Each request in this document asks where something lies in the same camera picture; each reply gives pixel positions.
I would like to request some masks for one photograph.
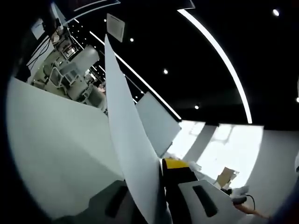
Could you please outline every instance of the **yellow object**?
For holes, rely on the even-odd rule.
[[[181,161],[181,160],[165,158],[165,161],[166,161],[166,165],[167,165],[168,169],[189,167],[188,163]]]

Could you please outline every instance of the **black slot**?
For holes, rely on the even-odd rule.
[[[110,217],[116,217],[117,211],[121,206],[123,199],[128,191],[127,186],[121,186],[116,194],[113,196],[108,206],[105,209],[105,214]]]
[[[217,214],[217,207],[210,198],[210,196],[206,193],[206,191],[202,188],[202,186],[194,186],[193,190],[195,191],[197,197],[199,198],[202,206],[205,209],[206,215],[208,217],[212,217]]]

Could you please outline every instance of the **white partition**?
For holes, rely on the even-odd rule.
[[[123,180],[100,109],[12,79],[7,129],[20,175],[51,218],[82,212],[92,196]]]
[[[149,224],[162,223],[166,201],[160,187],[160,161],[146,136],[107,35],[105,68],[111,137],[126,184],[145,220]]]
[[[181,130],[178,122],[147,92],[136,105],[144,130],[161,157]]]

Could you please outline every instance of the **window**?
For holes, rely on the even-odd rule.
[[[183,159],[203,129],[205,122],[182,120],[179,125],[181,130],[167,152]]]
[[[244,186],[256,162],[262,136],[262,126],[220,124],[197,161],[201,172],[216,180],[227,167],[238,172],[230,187]]]

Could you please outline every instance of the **black ceiling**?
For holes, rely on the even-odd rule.
[[[299,104],[295,101],[299,24],[293,17],[297,8],[273,1],[193,2],[196,8],[188,12],[210,31],[229,57],[244,88],[253,124],[299,129]],[[279,10],[279,17],[273,15],[273,9]],[[81,16],[79,24],[70,23],[70,31],[81,44],[92,44],[104,52],[89,30],[104,40],[107,13],[126,23],[123,43],[109,36],[114,51],[182,119],[247,124],[240,95],[224,62],[185,17],[175,10],[141,10],[119,4]],[[104,57],[98,63],[104,68]],[[142,91],[148,91],[127,67],[122,63],[120,67]],[[142,96],[130,82],[129,86],[133,97]]]

